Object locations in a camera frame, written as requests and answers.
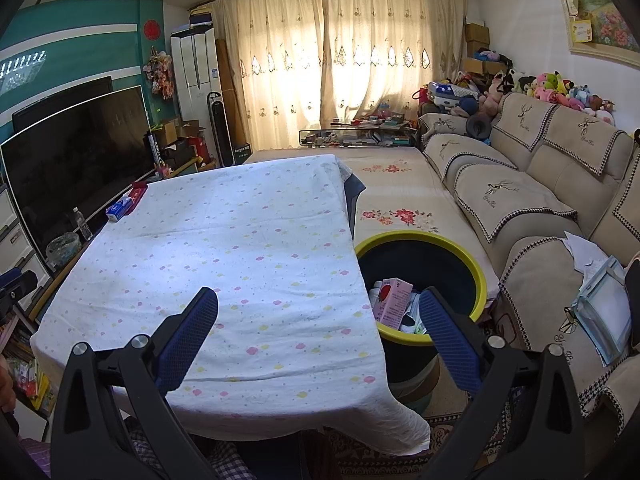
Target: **beige curtain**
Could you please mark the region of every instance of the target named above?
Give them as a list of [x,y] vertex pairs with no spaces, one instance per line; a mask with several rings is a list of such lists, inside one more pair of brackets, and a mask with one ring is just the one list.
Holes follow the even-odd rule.
[[255,150],[378,107],[417,116],[412,94],[453,77],[465,0],[217,0]]

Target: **pink carton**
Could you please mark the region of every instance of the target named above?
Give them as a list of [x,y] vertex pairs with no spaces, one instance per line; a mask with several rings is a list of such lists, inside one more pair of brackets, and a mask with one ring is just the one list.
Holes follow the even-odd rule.
[[373,316],[376,321],[398,330],[409,303],[412,288],[414,286],[411,283],[398,278],[382,280],[380,293],[373,307]]

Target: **person's hand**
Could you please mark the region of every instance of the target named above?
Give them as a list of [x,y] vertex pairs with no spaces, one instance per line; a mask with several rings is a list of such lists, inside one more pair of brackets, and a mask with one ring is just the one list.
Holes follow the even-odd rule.
[[15,409],[14,381],[2,366],[0,366],[0,409],[3,412],[12,412]]

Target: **white bottle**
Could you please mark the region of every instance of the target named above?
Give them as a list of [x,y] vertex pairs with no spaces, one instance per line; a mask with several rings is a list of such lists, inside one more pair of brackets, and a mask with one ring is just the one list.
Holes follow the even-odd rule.
[[94,237],[94,235],[92,234],[91,229],[89,229],[89,226],[86,224],[84,215],[78,211],[77,207],[74,208],[74,214],[76,215],[76,223],[80,228],[80,232],[82,233],[84,239],[88,242],[89,240],[91,240],[91,238]]

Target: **framed painting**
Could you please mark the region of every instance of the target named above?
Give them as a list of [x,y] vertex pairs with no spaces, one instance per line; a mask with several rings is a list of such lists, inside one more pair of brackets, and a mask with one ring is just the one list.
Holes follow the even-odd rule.
[[[640,46],[611,0],[561,0],[569,51],[640,68]],[[577,7],[577,16],[571,17]],[[591,21],[591,41],[575,41],[575,23]]]

